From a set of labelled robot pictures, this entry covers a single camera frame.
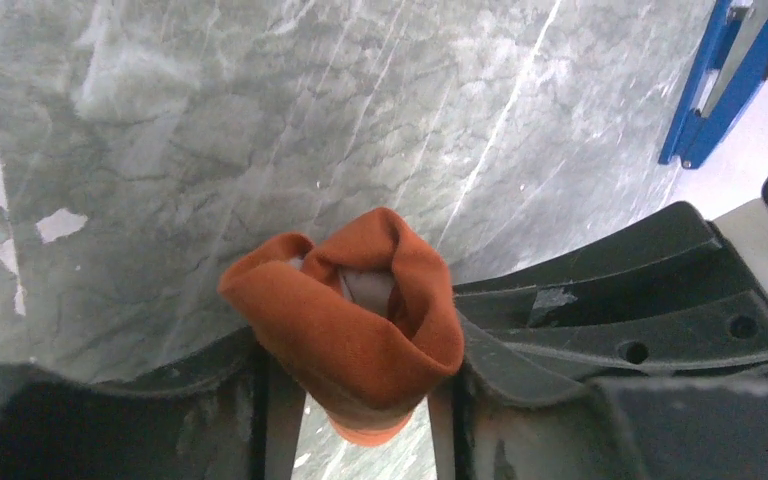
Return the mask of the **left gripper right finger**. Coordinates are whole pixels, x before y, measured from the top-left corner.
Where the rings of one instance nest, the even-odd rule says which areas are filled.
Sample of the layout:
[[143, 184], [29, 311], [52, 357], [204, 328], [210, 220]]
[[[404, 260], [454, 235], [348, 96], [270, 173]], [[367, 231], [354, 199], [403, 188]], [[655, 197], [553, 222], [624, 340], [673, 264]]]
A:
[[560, 384], [473, 324], [467, 360], [428, 401], [441, 479], [768, 479], [768, 378], [603, 377]]

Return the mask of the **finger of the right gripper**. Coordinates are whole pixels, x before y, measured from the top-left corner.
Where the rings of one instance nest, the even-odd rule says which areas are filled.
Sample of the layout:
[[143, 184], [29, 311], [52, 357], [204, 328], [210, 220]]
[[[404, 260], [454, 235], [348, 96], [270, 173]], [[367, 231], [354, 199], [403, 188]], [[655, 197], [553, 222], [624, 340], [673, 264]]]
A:
[[496, 388], [768, 375], [768, 295], [685, 202], [543, 263], [460, 284], [455, 303], [467, 366]]

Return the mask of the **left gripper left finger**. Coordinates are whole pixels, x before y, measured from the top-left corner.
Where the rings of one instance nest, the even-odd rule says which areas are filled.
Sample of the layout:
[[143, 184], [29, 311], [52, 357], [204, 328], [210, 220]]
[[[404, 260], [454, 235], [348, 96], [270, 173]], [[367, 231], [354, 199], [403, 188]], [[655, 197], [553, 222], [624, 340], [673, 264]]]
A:
[[130, 381], [0, 363], [0, 479], [288, 479], [304, 404], [247, 328]]

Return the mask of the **orange cream underwear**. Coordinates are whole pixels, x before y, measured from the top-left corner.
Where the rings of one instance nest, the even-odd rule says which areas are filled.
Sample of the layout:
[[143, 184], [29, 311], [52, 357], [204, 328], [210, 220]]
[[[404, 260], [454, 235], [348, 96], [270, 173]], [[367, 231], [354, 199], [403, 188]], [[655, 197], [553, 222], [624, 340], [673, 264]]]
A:
[[318, 244], [301, 233], [269, 239], [218, 291], [356, 445], [394, 438], [463, 362], [446, 263], [385, 207]]

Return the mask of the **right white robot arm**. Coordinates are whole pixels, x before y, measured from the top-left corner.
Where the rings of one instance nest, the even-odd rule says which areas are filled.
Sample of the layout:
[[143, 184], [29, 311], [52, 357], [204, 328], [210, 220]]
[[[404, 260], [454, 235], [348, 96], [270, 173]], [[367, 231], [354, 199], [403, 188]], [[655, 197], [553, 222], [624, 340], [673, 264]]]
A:
[[676, 202], [455, 301], [474, 375], [527, 401], [600, 376], [768, 376], [768, 179], [716, 219]]

